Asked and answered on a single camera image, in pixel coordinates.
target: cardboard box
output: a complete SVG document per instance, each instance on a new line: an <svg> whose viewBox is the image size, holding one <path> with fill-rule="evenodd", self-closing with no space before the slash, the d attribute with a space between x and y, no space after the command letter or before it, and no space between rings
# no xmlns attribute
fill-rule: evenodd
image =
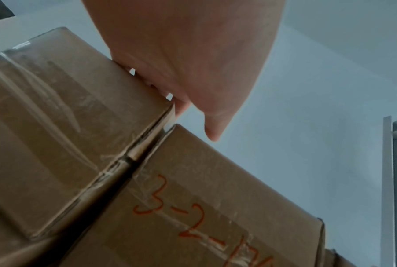
<svg viewBox="0 0 397 267"><path fill-rule="evenodd" d="M0 208L66 229L174 119L173 105L65 28L0 53Z"/></svg>
<svg viewBox="0 0 397 267"><path fill-rule="evenodd" d="M339 255L334 249L325 250L324 267L356 267L347 259Z"/></svg>
<svg viewBox="0 0 397 267"><path fill-rule="evenodd" d="M324 224L176 125L61 267L319 267Z"/></svg>
<svg viewBox="0 0 397 267"><path fill-rule="evenodd" d="M20 267L37 260L55 247L59 239L29 241L0 216L0 267Z"/></svg>

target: hand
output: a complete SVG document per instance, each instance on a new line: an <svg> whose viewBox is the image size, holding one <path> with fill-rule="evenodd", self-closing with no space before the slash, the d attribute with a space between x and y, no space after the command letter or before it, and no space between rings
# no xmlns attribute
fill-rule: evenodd
<svg viewBox="0 0 397 267"><path fill-rule="evenodd" d="M114 61L134 68L176 115L193 103L217 141L246 100L284 0L84 0Z"/></svg>

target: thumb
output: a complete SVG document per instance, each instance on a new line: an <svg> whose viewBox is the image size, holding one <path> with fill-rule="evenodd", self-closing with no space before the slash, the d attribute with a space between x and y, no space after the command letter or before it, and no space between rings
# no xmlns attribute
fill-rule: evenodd
<svg viewBox="0 0 397 267"><path fill-rule="evenodd" d="M233 117L234 114L217 116L205 114L204 131L207 137L213 142L218 141Z"/></svg>

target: white floor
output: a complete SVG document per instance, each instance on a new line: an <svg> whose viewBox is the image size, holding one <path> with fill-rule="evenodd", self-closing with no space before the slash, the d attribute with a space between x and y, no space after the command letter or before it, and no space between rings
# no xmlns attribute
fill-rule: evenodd
<svg viewBox="0 0 397 267"><path fill-rule="evenodd" d="M58 26L109 55L78 1L1 21L0 50ZM323 218L329 248L357 266L378 266L382 118L389 115L397 119L396 85L281 25L251 96L221 141L209 143ZM196 109L179 122L206 140Z"/></svg>

